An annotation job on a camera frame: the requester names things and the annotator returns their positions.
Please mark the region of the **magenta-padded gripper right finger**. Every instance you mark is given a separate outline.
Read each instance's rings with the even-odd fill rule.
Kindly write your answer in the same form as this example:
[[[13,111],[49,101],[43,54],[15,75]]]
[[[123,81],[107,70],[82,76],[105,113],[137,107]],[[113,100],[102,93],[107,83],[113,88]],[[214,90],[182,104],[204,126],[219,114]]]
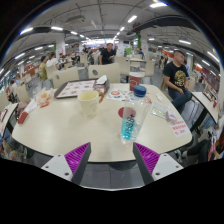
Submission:
[[[158,154],[139,143],[133,143],[133,154],[145,185],[182,169],[169,154]]]

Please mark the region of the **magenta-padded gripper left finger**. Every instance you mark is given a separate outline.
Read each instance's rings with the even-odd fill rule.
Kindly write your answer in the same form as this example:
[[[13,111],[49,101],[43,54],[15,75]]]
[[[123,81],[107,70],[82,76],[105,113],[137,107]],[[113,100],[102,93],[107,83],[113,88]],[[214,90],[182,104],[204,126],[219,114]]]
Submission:
[[[57,154],[42,169],[79,185],[91,154],[91,143],[85,143],[70,152]]]

